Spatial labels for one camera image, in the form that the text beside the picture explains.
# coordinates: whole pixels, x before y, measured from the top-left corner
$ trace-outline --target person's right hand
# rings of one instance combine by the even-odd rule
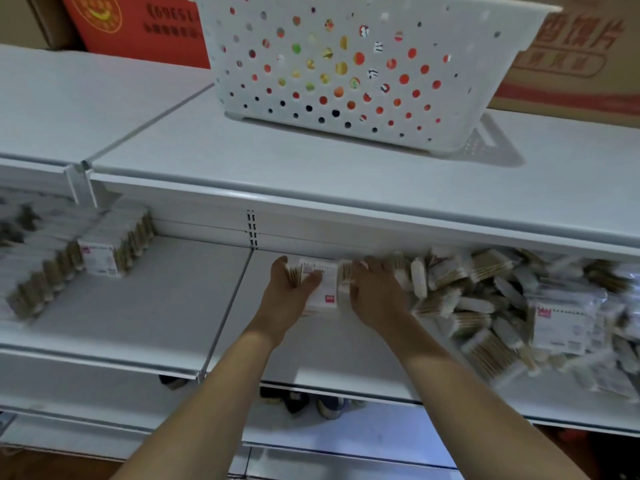
[[[353,262],[351,306],[365,325],[382,335],[389,324],[408,313],[406,296],[389,263],[373,257],[364,261],[369,269],[359,261]]]

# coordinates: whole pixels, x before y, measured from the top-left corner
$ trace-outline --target pink logo on label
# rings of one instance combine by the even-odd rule
[[[537,311],[540,318],[551,318],[551,308],[542,308],[539,306]]]

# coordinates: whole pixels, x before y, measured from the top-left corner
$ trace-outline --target finger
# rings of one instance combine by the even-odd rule
[[[382,261],[382,271],[385,273],[393,273],[394,272],[394,260],[393,258],[386,258]]]
[[[349,299],[351,300],[351,304],[353,305],[358,300],[358,287],[353,283],[349,286]]]
[[[322,271],[314,271],[309,274],[305,280],[300,283],[300,286],[296,288],[296,293],[298,293],[301,297],[307,300],[311,293],[313,293],[320,283],[322,282]]]
[[[366,266],[363,265],[360,261],[354,260],[352,262],[351,275],[352,278],[357,282],[365,273],[368,273],[369,270]]]
[[[382,263],[380,260],[374,258],[373,256],[366,256],[364,258],[364,262],[369,266],[369,270],[372,273],[381,273],[382,272]]]
[[[271,265],[271,281],[277,283],[288,283],[289,277],[287,275],[287,261],[289,259],[286,256],[281,256]]]

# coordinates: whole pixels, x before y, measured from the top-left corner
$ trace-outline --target pile of packages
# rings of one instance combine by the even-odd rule
[[[640,372],[640,265],[524,249],[478,253],[435,246],[413,260],[390,257],[414,316],[434,321],[492,387],[545,369],[575,375],[587,390],[640,402],[628,374]],[[336,314],[350,261],[302,258],[292,284],[319,269],[323,284],[305,315]]]
[[[150,224],[147,209],[135,202],[98,210],[0,189],[0,322],[28,323],[80,271],[123,276],[153,236]],[[101,246],[101,260],[91,259],[91,246]]]

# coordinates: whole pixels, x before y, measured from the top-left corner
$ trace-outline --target forearm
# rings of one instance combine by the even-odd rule
[[[248,330],[114,480],[226,479],[273,345]]]
[[[381,331],[467,480],[585,479],[555,444],[466,370],[409,314]]]

